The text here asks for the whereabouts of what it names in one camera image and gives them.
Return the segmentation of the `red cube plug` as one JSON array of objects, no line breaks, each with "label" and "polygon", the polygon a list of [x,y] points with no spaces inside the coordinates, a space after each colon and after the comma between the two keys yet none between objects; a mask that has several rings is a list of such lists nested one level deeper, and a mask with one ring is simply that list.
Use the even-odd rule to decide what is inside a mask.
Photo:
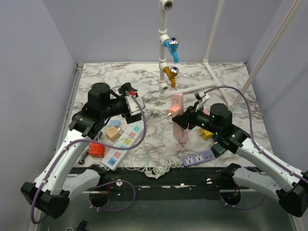
[{"label": "red cube plug", "polygon": [[92,158],[104,158],[105,146],[97,143],[91,143],[89,155]]}]

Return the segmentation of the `green cube plug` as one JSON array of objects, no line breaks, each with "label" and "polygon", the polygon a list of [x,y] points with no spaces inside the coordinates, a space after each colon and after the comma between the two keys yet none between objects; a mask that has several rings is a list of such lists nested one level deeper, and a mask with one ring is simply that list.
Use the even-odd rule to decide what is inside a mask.
[{"label": "green cube plug", "polygon": [[218,142],[215,142],[210,148],[210,150],[213,152],[215,158],[219,158],[227,151]]}]

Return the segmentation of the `beige cube plug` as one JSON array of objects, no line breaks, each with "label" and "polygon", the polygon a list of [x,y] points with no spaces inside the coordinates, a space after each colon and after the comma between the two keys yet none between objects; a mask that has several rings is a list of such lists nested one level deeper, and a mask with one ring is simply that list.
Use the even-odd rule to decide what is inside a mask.
[{"label": "beige cube plug", "polygon": [[105,130],[105,134],[112,142],[115,142],[121,136],[119,129],[115,126],[110,126],[109,128],[107,128]]}]

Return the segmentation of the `purple power strip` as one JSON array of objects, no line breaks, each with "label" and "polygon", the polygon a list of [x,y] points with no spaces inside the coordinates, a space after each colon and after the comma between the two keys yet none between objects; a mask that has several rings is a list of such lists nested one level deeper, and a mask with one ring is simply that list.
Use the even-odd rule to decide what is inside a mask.
[{"label": "purple power strip", "polygon": [[198,153],[189,154],[182,158],[184,167],[212,161],[215,158],[212,150],[204,150]]}]

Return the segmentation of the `white power strip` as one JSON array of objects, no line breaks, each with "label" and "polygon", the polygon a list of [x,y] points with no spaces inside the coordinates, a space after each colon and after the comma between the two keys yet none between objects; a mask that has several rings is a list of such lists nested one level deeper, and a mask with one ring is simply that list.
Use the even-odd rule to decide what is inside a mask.
[{"label": "white power strip", "polygon": [[117,142],[113,145],[119,147],[120,150],[111,149],[102,159],[101,163],[106,170],[115,171],[120,164],[121,160],[127,154],[128,150],[124,148],[129,148],[135,145],[142,137],[144,129],[144,124],[142,121],[138,121],[129,124],[126,130],[119,137]]}]

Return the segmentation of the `yellow cube socket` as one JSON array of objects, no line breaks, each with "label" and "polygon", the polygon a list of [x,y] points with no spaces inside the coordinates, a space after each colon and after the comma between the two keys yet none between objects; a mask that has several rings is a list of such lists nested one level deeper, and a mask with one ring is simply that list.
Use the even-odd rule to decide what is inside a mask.
[{"label": "yellow cube socket", "polygon": [[212,132],[209,132],[209,131],[202,129],[202,128],[200,129],[200,135],[201,135],[202,139],[205,140],[205,141],[211,139],[214,136],[214,134]]}]

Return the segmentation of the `light blue small plug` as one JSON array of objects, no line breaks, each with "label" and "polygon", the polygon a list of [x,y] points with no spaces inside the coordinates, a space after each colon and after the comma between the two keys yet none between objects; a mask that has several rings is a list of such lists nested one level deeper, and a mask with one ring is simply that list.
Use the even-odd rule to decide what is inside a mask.
[{"label": "light blue small plug", "polygon": [[118,130],[121,130],[120,128],[121,122],[119,119],[111,120],[110,125],[116,127]]}]

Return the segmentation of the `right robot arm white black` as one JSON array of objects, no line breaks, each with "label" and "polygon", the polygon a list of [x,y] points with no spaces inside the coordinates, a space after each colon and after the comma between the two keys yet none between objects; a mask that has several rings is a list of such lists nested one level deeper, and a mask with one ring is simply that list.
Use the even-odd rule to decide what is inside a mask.
[{"label": "right robot arm white black", "polygon": [[203,110],[189,106],[173,122],[183,129],[200,127],[218,136],[218,143],[226,150],[248,160],[264,176],[250,173],[236,164],[228,166],[221,177],[228,189],[235,185],[261,192],[276,200],[289,214],[301,217],[308,208],[308,173],[282,161],[253,140],[253,136],[232,123],[232,112],[222,103],[210,107],[207,115]]}]

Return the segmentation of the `orange small plug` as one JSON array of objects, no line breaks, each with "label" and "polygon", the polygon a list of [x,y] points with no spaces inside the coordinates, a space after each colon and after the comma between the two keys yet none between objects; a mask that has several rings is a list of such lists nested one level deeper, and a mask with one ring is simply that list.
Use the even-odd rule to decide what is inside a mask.
[{"label": "orange small plug", "polygon": [[171,106],[166,110],[166,115],[171,117],[176,117],[181,114],[181,108],[179,106]]}]

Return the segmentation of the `blue cube plug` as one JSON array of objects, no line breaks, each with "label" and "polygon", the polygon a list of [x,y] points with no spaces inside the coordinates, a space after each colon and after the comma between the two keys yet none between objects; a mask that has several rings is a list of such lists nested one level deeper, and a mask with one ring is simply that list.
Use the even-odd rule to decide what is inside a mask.
[{"label": "blue cube plug", "polygon": [[213,136],[212,140],[213,140],[213,143],[217,143],[218,142],[218,137],[217,136]]}]

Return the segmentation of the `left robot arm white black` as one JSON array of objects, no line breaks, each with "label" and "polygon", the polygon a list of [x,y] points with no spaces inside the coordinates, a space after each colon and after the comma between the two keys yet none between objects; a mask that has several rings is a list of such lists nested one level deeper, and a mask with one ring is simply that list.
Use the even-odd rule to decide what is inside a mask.
[{"label": "left robot arm white black", "polygon": [[84,191],[94,188],[102,190],[107,179],[99,167],[89,167],[72,179],[67,176],[77,159],[107,124],[107,120],[121,115],[128,124],[144,121],[145,108],[142,97],[129,82],[123,84],[118,93],[106,83],[95,83],[88,92],[88,101],[73,115],[66,137],[56,154],[33,181],[25,182],[21,193],[31,205],[31,220],[34,210],[57,219],[67,209],[70,201]]}]

